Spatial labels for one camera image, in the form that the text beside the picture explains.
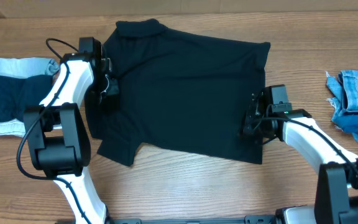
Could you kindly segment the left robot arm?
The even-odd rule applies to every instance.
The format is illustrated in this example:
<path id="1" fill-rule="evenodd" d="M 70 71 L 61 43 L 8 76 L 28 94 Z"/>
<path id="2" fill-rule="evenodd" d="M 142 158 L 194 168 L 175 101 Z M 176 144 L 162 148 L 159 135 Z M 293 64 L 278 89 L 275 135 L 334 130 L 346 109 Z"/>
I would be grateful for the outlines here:
<path id="1" fill-rule="evenodd" d="M 22 149 L 28 145 L 32 165 L 44 172 L 41 180 L 60 187 L 75 223 L 112 223 L 91 179 L 91 144 L 80 115 L 87 93 L 98 105 L 119 94 L 118 82 L 111 74 L 112 63 L 103 44 L 82 37 L 72 53 L 60 57 L 60 74 L 50 93 L 24 112 L 25 134 L 17 150 L 17 167 L 26 177 L 36 178 L 21 164 Z"/>

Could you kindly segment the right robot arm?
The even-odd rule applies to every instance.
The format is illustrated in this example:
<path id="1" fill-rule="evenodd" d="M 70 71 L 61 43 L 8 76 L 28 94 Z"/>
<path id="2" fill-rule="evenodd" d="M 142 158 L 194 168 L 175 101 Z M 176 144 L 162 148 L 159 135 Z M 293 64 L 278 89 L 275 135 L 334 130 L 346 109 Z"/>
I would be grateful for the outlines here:
<path id="1" fill-rule="evenodd" d="M 245 217 L 245 223 L 358 224 L 358 156 L 332 140 L 304 109 L 294 110 L 285 85 L 251 95 L 239 135 L 285 142 L 318 175 L 313 205 L 279 208 L 274 215 Z"/>

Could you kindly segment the black polo shirt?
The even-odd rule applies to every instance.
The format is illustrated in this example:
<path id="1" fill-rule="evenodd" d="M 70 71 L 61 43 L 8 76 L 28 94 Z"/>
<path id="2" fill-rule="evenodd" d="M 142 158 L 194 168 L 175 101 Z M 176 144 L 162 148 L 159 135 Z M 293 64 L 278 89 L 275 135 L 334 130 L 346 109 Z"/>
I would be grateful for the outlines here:
<path id="1" fill-rule="evenodd" d="M 143 144 L 262 163 L 262 138 L 240 136 L 253 95 L 265 86 L 270 44 L 174 30 L 155 19 L 119 21 L 104 43 L 113 85 L 87 92 L 98 154 L 125 166 Z"/>

